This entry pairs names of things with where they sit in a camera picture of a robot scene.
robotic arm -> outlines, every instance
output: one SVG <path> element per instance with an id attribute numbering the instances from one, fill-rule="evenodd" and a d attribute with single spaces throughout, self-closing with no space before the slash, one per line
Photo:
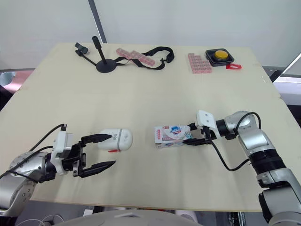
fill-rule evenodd
<path id="1" fill-rule="evenodd" d="M 258 117 L 259 128 L 254 114 Z M 212 140 L 225 137 L 238 140 L 257 173 L 257 181 L 262 188 L 259 202 L 263 216 L 269 225 L 301 225 L 301 186 L 288 169 L 275 147 L 260 129 L 260 118 L 256 113 L 239 111 L 225 119 L 215 121 L 212 114 L 199 111 L 197 126 L 201 127 L 204 139 L 189 139 L 187 145 L 213 144 Z"/>
<path id="2" fill-rule="evenodd" d="M 86 154 L 83 153 L 83 147 L 88 143 L 105 141 L 112 135 L 94 134 L 82 137 L 77 144 L 71 145 L 72 134 L 66 133 L 66 127 L 67 125 L 63 124 L 53 146 L 16 157 L 9 170 L 0 176 L 1 222 L 14 225 L 16 217 L 32 196 L 36 184 L 55 179 L 56 173 L 64 175 L 73 171 L 74 177 L 85 178 L 98 174 L 115 163 L 101 162 L 85 169 Z M 52 148 L 52 152 L 40 152 L 47 148 Z"/>

wire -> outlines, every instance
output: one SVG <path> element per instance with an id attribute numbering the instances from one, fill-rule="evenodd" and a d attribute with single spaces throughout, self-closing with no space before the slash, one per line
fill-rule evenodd
<path id="1" fill-rule="evenodd" d="M 10 171 L 10 170 L 7 170 L 6 172 L 7 172 L 7 173 L 14 173 L 14 174 L 16 174 L 16 175 L 19 175 L 19 176 L 25 177 L 25 178 L 27 178 L 27 179 L 29 179 L 29 180 L 32 180 L 32 181 L 35 182 L 35 183 L 38 183 L 37 180 L 35 180 L 35 179 L 31 178 L 31 177 L 28 177 L 28 176 L 26 176 L 26 175 L 24 175 L 24 174 L 21 174 L 21 173 L 15 172 L 15 171 Z"/>
<path id="2" fill-rule="evenodd" d="M 44 222 L 44 220 L 46 220 L 48 217 L 51 217 L 51 216 L 53 216 L 53 217 L 58 217 L 58 218 L 61 219 L 62 222 L 65 222 L 64 219 L 63 219 L 60 215 L 57 215 L 57 214 L 51 214 L 51 215 L 45 217 L 44 219 L 42 219 L 42 222 Z"/>
<path id="3" fill-rule="evenodd" d="M 62 128 L 63 126 L 65 126 L 65 124 L 60 124 L 60 125 L 54 127 L 52 130 L 50 130 L 45 136 L 42 137 L 41 140 L 38 141 L 38 143 L 37 143 L 35 146 L 33 146 L 33 147 L 29 150 L 29 152 L 33 151 L 33 150 L 34 150 L 40 143 L 42 143 L 43 140 L 45 140 L 45 139 L 46 139 L 53 131 L 55 131 L 56 129 L 58 129 L 58 128 L 60 128 L 60 127 Z"/>
<path id="4" fill-rule="evenodd" d="M 240 123 L 242 122 L 242 120 L 245 119 L 245 117 L 247 117 L 247 116 L 249 116 L 249 115 L 251 115 L 251 114 L 256 115 L 256 117 L 257 117 L 257 119 L 258 119 L 258 128 L 261 129 L 261 119 L 260 119 L 259 115 L 258 115 L 256 112 L 249 112 L 249 113 L 245 114 L 243 117 L 241 117 L 241 119 L 238 121 L 238 123 L 237 123 L 237 125 L 236 125 L 236 127 L 235 127 L 235 129 L 234 129 L 235 135 L 238 134 L 238 128 L 239 128 Z"/>
<path id="5" fill-rule="evenodd" d="M 38 220 L 38 219 L 28 219 L 28 220 L 22 221 L 21 223 L 17 224 L 16 226 L 19 226 L 19 225 L 21 225 L 21 224 L 23 224 L 23 223 L 25 223 L 25 222 L 27 222 L 27 221 L 30 221 L 30 220 L 39 221 L 39 223 L 40 223 L 39 225 L 41 225 L 41 223 L 42 223 L 42 224 L 45 226 L 44 222 L 41 221 L 41 220 Z"/>
<path id="6" fill-rule="evenodd" d="M 36 154 L 38 154 L 39 152 L 45 150 L 45 149 L 48 149 L 48 148 L 52 148 L 52 146 L 46 146 L 46 147 L 43 147 L 43 148 L 40 148 L 39 150 L 33 152 L 31 155 L 29 155 L 27 158 L 25 158 L 24 160 L 22 160 L 19 164 L 17 164 L 16 166 L 14 166 L 13 168 L 9 169 L 9 171 L 14 171 L 15 169 L 19 168 L 24 162 L 28 161 L 31 157 L 35 156 Z M 0 176 L 0 179 L 2 177 L 4 177 L 9 171 L 6 171 L 5 173 L 3 173 L 1 176 Z"/>
<path id="7" fill-rule="evenodd" d="M 236 171 L 238 169 L 240 169 L 243 165 L 245 165 L 248 161 L 250 161 L 249 159 L 244 160 L 241 164 L 239 164 L 237 167 L 230 169 L 226 162 L 224 161 L 224 159 L 222 158 L 222 155 L 220 153 L 220 151 L 218 150 L 217 146 L 213 143 L 213 141 L 211 141 L 212 146 L 214 147 L 214 149 L 216 150 L 216 153 L 218 154 L 218 156 L 220 157 L 220 160 L 222 161 L 224 167 L 229 170 L 229 171 Z"/>

printed label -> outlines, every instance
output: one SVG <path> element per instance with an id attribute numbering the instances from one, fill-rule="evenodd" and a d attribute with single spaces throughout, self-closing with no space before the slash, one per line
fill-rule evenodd
<path id="1" fill-rule="evenodd" d="M 177 135 L 181 132 L 181 128 L 178 127 L 178 126 L 173 126 L 171 129 L 170 129 L 170 132 Z"/>

red card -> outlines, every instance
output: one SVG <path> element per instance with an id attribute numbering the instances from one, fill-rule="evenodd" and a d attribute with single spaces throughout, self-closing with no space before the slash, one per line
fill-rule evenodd
<path id="1" fill-rule="evenodd" d="M 241 65 L 237 65 L 237 64 L 229 64 L 226 65 L 226 69 L 241 69 L 242 66 Z"/>

gray floor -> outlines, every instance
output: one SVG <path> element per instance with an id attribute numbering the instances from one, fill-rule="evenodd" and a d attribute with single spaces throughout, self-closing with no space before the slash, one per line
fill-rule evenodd
<path id="1" fill-rule="evenodd" d="M 27 219 L 40 219 L 51 214 L 60 215 L 65 221 L 81 217 L 85 209 L 92 210 L 91 206 L 82 205 L 69 205 L 69 204 L 59 204 L 51 202 L 37 202 L 29 201 L 26 205 L 24 211 L 19 216 L 16 224 L 27 220 Z M 198 222 L 204 226 L 230 226 L 229 223 L 229 213 L 227 212 L 208 212 L 208 211 L 196 211 L 196 216 Z M 268 225 L 262 213 L 245 213 L 247 226 L 266 226 Z M 60 223 L 61 220 L 57 217 L 53 219 L 54 223 Z M 29 221 L 24 222 L 22 226 L 38 226 L 38 222 Z"/>

